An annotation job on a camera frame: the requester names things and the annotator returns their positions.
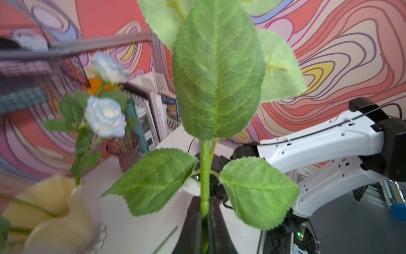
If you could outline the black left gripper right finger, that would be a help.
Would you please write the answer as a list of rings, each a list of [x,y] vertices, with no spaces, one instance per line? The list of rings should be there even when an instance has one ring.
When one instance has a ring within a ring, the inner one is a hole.
[[[237,254],[230,238],[219,202],[215,198],[209,200],[208,213],[208,253]]]

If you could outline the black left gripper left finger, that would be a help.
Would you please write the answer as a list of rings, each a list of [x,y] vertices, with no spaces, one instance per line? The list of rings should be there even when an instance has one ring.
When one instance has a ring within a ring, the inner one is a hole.
[[[189,205],[179,240],[172,254],[201,254],[202,226],[200,197],[194,196]]]

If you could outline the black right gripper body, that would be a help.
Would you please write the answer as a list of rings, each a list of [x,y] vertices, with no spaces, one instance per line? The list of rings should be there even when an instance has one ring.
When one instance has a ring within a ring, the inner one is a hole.
[[[210,174],[210,196],[215,197],[220,203],[228,201],[226,190],[219,180],[219,176],[228,162],[229,159],[226,157],[215,155],[211,163],[211,171],[216,174]]]

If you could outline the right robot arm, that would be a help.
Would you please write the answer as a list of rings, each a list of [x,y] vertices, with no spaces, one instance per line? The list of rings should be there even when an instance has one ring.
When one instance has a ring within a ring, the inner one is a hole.
[[[302,131],[237,147],[232,159],[259,157],[283,173],[326,161],[299,182],[297,200],[283,222],[263,231],[258,253],[318,253],[309,218],[322,206],[353,193],[360,200],[369,185],[395,191],[406,180],[406,122],[359,97],[339,116]]]

